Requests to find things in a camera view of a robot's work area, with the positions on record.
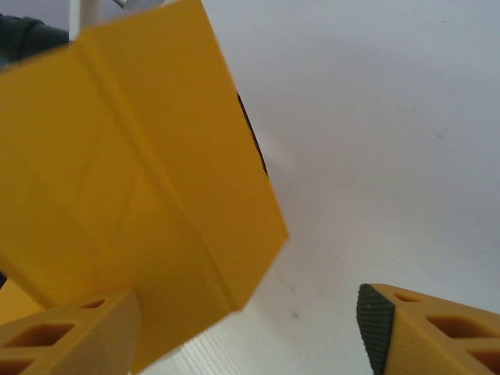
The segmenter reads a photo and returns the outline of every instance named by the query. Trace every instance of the yellow plastic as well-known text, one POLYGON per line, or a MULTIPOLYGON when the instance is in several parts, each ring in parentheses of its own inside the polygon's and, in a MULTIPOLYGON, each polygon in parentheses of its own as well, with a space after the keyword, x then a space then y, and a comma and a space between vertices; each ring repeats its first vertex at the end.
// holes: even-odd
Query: yellow plastic
POLYGON ((245 305, 287 231, 199 0, 86 30, 0 91, 0 269, 23 290, 133 288, 133 372, 245 305))
POLYGON ((2 375, 127 375, 141 324, 132 291, 96 295, 0 326, 2 375))
POLYGON ((500 315, 382 284, 396 305, 384 375, 500 373, 500 315))
POLYGON ((0 325, 43 311, 12 279, 0 288, 0 306, 0 325))

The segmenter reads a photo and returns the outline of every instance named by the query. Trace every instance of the yellow box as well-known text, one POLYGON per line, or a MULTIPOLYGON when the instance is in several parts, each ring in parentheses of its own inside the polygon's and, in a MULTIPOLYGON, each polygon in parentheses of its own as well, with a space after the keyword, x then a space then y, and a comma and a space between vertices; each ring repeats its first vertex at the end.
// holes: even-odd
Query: yellow box
POLYGON ((133 288, 133 371, 242 308, 287 237, 199 0, 0 75, 0 269, 45 308, 133 288))

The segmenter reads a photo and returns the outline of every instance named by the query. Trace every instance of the white wall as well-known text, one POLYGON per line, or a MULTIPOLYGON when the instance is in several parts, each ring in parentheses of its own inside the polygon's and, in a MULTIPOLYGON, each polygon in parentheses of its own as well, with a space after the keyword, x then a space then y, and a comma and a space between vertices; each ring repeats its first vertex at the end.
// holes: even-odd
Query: white wall
MULTIPOLYGON (((0 13, 64 22, 42 3, 0 13)), ((245 312, 148 373, 369 374, 363 282, 500 312, 500 3, 204 3, 291 240, 245 312)))

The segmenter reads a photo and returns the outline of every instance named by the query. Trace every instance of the rectangular hole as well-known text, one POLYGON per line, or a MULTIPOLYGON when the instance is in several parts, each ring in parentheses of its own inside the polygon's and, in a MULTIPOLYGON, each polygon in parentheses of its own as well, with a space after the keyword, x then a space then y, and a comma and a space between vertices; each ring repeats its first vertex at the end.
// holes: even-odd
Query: rectangular hole
POLYGON ((0 359, 0 375, 20 375, 33 361, 0 359))
POLYGON ((450 338, 499 338, 497 332, 465 316, 431 316, 427 320, 450 338))
POLYGON ((25 330, 5 346, 7 348, 52 346, 70 332, 73 327, 74 324, 41 324, 25 330))
POLYGON ((88 303, 86 305, 80 306, 81 309, 97 309, 99 306, 101 306, 104 302, 106 302, 105 299, 99 299, 98 301, 93 301, 91 303, 88 303))
POLYGON ((420 302, 418 298, 412 297, 411 295, 404 295, 402 293, 394 293, 394 296, 404 302, 420 302))
POLYGON ((470 352, 470 354, 485 365, 492 373, 500 375, 500 352, 499 351, 489 351, 489 352, 470 352))

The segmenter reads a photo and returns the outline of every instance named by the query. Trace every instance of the textured grip pad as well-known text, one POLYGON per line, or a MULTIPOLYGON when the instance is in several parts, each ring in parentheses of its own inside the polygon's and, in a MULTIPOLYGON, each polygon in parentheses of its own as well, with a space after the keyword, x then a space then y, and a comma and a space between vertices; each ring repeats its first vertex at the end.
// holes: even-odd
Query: textured grip pad
POLYGON ((356 318, 374 375, 382 375, 391 346, 395 304, 369 284, 359 287, 356 318))

